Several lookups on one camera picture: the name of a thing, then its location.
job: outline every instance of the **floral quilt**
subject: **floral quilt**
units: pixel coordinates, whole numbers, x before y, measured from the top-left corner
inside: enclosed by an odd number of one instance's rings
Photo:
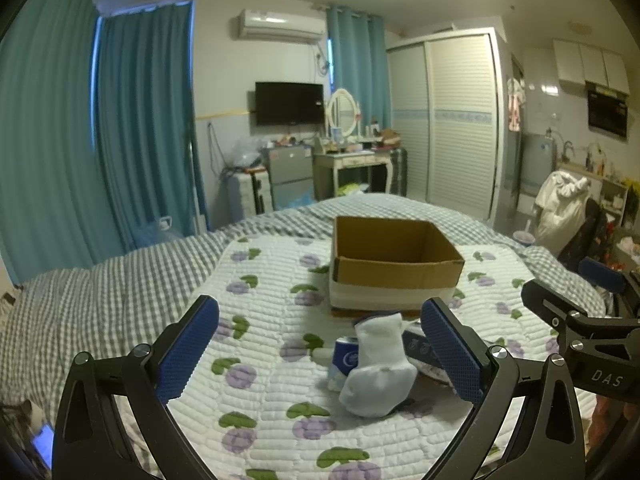
[[[505,246],[459,246],[466,263],[450,307],[463,324],[517,357],[544,360],[555,333],[520,301],[532,278]],[[348,413],[311,354],[353,335],[331,317],[330,242],[255,235],[231,243],[196,291],[220,304],[220,325],[182,397],[169,408],[221,480],[421,479],[471,409],[424,376],[410,398],[376,420]],[[585,417],[594,396],[578,392]],[[515,401],[487,462],[498,458],[521,403]],[[146,447],[124,414],[134,444]]]

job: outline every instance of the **screw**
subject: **screw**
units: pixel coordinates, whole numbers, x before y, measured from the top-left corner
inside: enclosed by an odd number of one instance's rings
[[[151,352],[151,346],[146,343],[140,343],[133,347],[133,355],[136,357],[144,357],[145,355],[149,355]]]
[[[551,356],[551,362],[556,366],[564,365],[564,358],[560,354],[553,354]]]
[[[506,348],[502,348],[501,346],[494,346],[491,348],[491,355],[496,359],[504,359],[507,357],[507,354],[508,352]]]
[[[75,358],[74,362],[77,365],[83,365],[85,362],[89,360],[89,354],[87,352],[80,352]]]

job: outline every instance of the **blue can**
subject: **blue can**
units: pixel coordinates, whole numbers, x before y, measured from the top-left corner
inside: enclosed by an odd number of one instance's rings
[[[347,376],[358,366],[358,338],[341,337],[334,345],[334,357],[328,372],[328,388],[339,392]]]

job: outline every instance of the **vanity table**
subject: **vanity table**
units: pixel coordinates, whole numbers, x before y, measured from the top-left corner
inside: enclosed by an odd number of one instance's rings
[[[364,150],[353,153],[327,153],[315,155],[316,167],[316,197],[321,200],[338,196],[340,170],[347,168],[369,168],[369,183],[371,182],[371,168],[374,166],[386,166],[385,193],[391,193],[394,165],[391,162],[391,153],[374,152]]]

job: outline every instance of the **air conditioner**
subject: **air conditioner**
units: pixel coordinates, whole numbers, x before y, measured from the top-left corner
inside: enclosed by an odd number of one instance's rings
[[[239,17],[240,38],[275,40],[294,43],[317,43],[324,36],[325,21],[321,18],[243,10]]]

